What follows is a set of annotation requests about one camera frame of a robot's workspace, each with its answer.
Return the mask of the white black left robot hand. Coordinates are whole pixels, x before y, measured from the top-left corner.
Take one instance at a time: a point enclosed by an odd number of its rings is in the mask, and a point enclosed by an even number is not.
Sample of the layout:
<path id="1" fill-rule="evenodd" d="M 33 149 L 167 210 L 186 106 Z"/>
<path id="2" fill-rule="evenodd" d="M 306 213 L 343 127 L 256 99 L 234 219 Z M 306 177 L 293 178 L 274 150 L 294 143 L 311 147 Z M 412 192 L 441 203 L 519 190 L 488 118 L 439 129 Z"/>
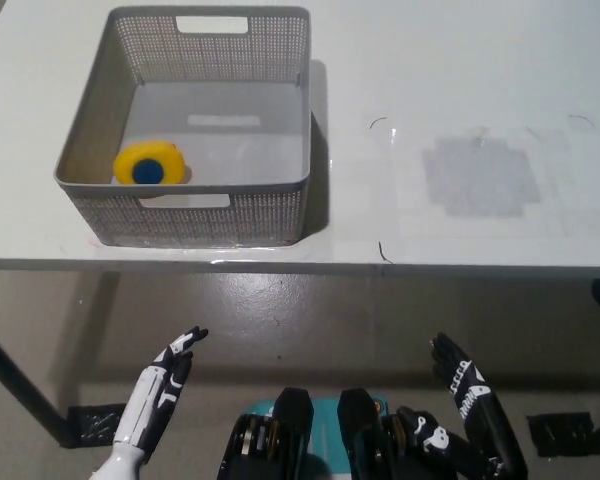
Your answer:
<path id="1" fill-rule="evenodd" d="M 192 366 L 191 347 L 208 335 L 195 326 L 165 347 L 141 372 L 125 406 L 114 443 L 141 450 L 147 462 L 174 413 Z"/>

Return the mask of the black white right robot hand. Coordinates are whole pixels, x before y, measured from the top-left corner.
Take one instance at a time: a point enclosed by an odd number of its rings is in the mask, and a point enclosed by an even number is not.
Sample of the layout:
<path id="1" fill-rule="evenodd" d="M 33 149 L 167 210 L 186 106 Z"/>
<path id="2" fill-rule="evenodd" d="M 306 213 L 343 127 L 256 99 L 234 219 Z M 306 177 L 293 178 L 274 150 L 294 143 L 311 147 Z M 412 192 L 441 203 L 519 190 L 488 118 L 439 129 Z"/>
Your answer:
<path id="1" fill-rule="evenodd" d="M 409 446 L 427 466 L 466 479 L 527 479 L 529 470 L 511 423 L 476 363 L 443 332 L 431 340 L 433 368 L 444 381 L 465 436 L 428 411 L 397 409 Z"/>

